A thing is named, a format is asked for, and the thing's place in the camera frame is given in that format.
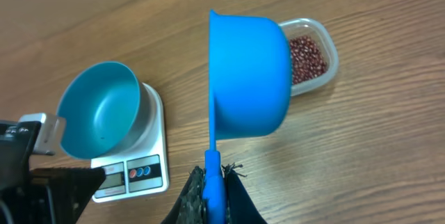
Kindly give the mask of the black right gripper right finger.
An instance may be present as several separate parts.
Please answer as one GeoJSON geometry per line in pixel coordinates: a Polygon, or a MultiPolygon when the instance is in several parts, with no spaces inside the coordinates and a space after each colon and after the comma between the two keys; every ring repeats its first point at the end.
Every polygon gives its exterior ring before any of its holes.
{"type": "Polygon", "coordinates": [[[242,167],[242,164],[235,163],[222,167],[227,196],[226,223],[267,224],[240,180],[240,177],[245,177],[245,175],[236,172],[237,168],[242,167]]]}

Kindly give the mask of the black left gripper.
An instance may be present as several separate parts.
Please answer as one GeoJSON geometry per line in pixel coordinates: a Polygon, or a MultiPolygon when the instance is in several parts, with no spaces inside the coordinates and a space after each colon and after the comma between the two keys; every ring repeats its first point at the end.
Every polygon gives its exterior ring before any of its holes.
{"type": "Polygon", "coordinates": [[[1,123],[1,222],[76,223],[104,182],[102,168],[37,168],[29,159],[41,124],[1,123]]]}

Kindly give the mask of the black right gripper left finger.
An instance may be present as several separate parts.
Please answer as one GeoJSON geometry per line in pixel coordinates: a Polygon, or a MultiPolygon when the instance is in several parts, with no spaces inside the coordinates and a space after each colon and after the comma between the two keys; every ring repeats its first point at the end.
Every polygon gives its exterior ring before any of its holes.
{"type": "Polygon", "coordinates": [[[162,224],[203,224],[205,223],[206,207],[202,199],[204,189],[204,170],[194,167],[162,224]]]}

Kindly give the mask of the blue plastic measuring scoop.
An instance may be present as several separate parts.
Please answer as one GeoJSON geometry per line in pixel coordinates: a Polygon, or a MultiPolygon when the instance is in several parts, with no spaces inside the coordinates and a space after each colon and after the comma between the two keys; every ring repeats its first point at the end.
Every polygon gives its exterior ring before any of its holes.
{"type": "Polygon", "coordinates": [[[209,149],[203,199],[208,223],[224,223],[226,190],[217,142],[273,133],[291,96],[291,54],[266,17],[209,13],[209,149]]]}

